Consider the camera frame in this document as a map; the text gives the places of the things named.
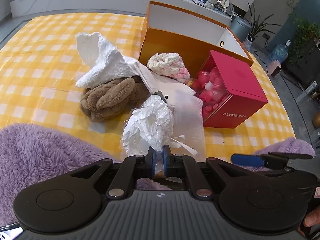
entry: circular black pad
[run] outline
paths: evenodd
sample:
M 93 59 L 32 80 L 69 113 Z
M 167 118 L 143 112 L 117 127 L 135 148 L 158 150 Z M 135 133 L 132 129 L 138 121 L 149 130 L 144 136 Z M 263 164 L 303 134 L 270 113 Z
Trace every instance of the circular black pad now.
M 101 198 L 86 179 L 59 176 L 22 190 L 13 210 L 23 227 L 39 233 L 63 233 L 90 223 Z
M 234 224 L 258 234 L 295 230 L 307 212 L 303 194 L 262 175 L 232 178 L 221 192 L 219 206 Z
M 51 189 L 41 193 L 37 197 L 37 204 L 45 210 L 61 210 L 73 203 L 73 195 L 62 189 Z
M 247 194 L 248 202 L 257 208 L 274 209 L 284 202 L 283 196 L 271 188 L 257 188 Z

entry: pink and white knitted fabric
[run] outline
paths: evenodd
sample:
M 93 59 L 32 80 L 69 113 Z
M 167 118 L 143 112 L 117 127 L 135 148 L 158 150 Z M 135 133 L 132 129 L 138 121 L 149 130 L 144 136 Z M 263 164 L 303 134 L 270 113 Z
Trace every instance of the pink and white knitted fabric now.
M 178 53 L 157 53 L 149 59 L 147 67 L 160 76 L 171 77 L 183 84 L 190 79 L 190 73 Z

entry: white crumpled paper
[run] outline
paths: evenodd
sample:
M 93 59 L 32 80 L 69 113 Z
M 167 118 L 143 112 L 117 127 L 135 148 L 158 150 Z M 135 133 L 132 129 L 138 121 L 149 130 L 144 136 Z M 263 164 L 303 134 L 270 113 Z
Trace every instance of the white crumpled paper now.
M 121 138 L 128 156 L 147 155 L 149 146 L 161 152 L 173 135 L 173 114 L 158 95 L 151 95 L 132 112 Z
M 91 68 L 77 81 L 77 87 L 95 88 L 116 78 L 138 75 L 134 68 L 138 61 L 122 56 L 100 33 L 77 33 L 76 43 L 81 59 Z

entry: person's finger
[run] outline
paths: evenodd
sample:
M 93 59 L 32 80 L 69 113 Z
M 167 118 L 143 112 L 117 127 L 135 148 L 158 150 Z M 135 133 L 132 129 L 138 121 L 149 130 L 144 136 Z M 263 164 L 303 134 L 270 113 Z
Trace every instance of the person's finger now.
M 304 234 L 304 232 L 301 231 L 301 228 L 300 228 L 300 227 L 298 227 L 298 232 L 299 232 L 300 234 L 302 234 L 303 236 L 306 236 L 306 235 Z
M 303 221 L 305 227 L 311 227 L 320 224 L 320 206 L 311 211 Z

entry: orange box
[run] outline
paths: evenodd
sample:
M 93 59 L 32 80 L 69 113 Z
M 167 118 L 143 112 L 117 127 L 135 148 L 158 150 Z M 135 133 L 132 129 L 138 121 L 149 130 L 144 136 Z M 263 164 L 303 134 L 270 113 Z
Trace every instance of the orange box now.
M 178 53 L 196 78 L 211 50 L 253 64 L 228 26 L 198 13 L 151 1 L 143 23 L 139 61 L 147 65 L 156 53 Z

